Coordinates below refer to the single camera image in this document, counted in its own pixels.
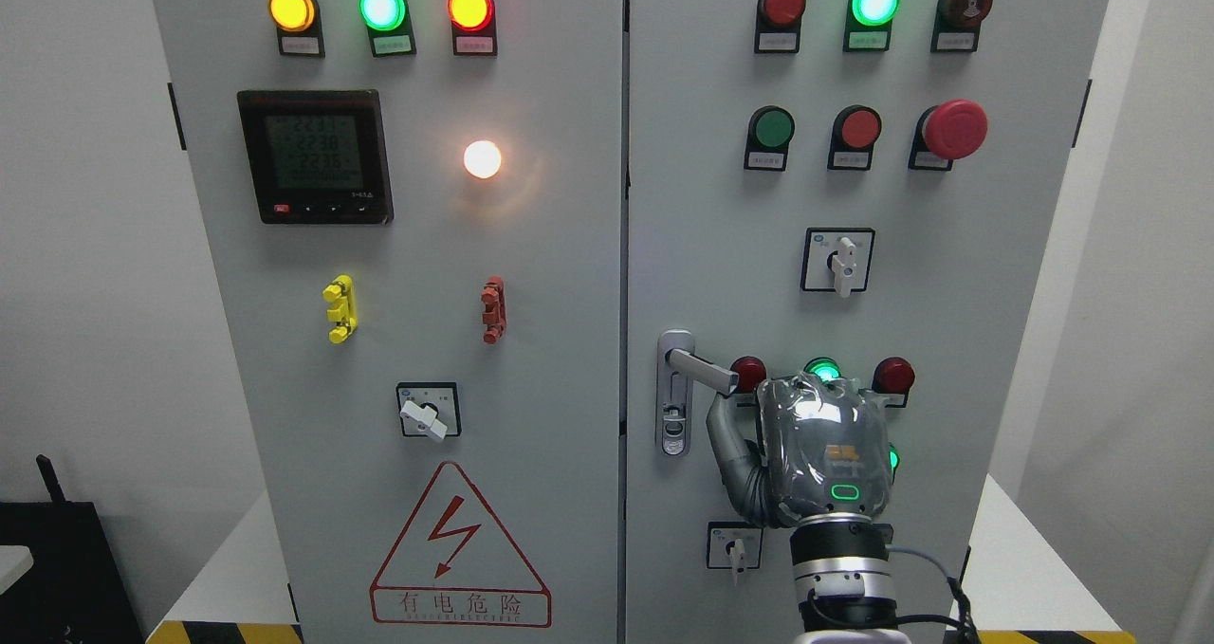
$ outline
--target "yellow connector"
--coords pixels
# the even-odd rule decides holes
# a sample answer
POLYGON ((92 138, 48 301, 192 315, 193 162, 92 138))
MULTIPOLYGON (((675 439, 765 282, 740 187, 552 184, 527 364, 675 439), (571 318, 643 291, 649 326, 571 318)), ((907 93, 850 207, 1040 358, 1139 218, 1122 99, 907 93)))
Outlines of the yellow connector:
POLYGON ((354 305, 354 281, 350 278, 350 275, 339 275, 329 286, 324 287, 320 296, 329 304, 325 318, 336 324, 329 331, 329 343, 334 345, 345 343, 358 328, 358 307, 354 305))

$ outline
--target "gray metal panel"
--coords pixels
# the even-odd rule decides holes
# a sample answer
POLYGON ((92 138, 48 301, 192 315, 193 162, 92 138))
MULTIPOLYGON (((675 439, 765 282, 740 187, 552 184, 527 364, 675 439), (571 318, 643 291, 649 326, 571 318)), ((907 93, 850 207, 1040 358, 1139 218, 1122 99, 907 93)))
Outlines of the gray metal panel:
POLYGON ((419 53, 378 60, 357 0, 318 0, 327 57, 308 60, 278 55, 266 0, 155 0, 310 643, 614 639, 620 0, 495 1, 497 58, 452 56, 446 0, 408 0, 419 53), (396 221, 261 225, 236 92, 353 87, 381 96, 396 221), (461 165, 481 137, 505 156, 492 182, 461 165), (320 290, 340 272, 362 318, 333 346, 320 290), (497 346, 490 275, 510 312, 497 346), (458 382, 463 436, 401 437, 401 380, 458 382), (551 589, 550 629, 371 621, 370 582, 448 458, 551 589))
MULTIPOLYGON (((773 373, 832 355, 867 384, 881 358, 910 360, 919 380, 892 412, 903 465, 881 520, 960 569, 1106 0, 994 0, 972 55, 929 52, 936 0, 903 0, 885 53, 843 53, 847 0, 809 0, 795 56, 751 53, 755 1, 631 0, 632 644, 800 631, 787 532, 767 533, 762 570, 741 588, 704 569, 707 522, 736 514, 703 426, 683 458, 652 441, 654 344, 668 328, 693 332, 698 355, 753 354, 773 373), (986 108, 985 147, 953 173, 908 171, 919 115, 954 97, 986 108), (884 120, 873 170, 827 171, 830 125, 853 103, 884 120), (796 120, 783 174, 742 169, 764 104, 796 120), (877 230, 867 292, 799 290, 811 226, 877 230)), ((702 422, 703 389, 696 405, 702 422)), ((900 612, 947 612, 930 566, 898 559, 895 572, 900 612)))

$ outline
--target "white wall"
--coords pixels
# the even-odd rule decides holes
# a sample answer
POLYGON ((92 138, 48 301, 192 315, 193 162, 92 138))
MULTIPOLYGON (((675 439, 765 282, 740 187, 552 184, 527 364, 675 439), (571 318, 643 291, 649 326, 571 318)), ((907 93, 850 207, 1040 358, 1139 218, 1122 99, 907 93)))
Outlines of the white wall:
POLYGON ((1210 24, 1150 2, 1019 496, 1144 643, 1176 640, 1214 538, 1210 24))
POLYGON ((262 488, 152 0, 0 0, 0 498, 97 502, 144 628, 262 488))

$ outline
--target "digital power meter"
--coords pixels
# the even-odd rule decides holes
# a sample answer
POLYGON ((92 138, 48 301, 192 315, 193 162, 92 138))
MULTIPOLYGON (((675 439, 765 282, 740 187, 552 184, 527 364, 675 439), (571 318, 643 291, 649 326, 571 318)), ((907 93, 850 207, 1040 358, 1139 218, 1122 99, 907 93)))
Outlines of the digital power meter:
POLYGON ((262 222, 392 221, 378 91, 242 91, 237 103, 262 222))

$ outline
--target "warning sign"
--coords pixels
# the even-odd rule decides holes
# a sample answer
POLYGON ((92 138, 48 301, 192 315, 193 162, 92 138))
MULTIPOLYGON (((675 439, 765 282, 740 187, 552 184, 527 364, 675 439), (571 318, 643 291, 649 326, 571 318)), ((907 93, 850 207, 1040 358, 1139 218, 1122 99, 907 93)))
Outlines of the warning sign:
POLYGON ((370 595, 382 623, 552 625, 546 584, 455 462, 438 465, 370 595))

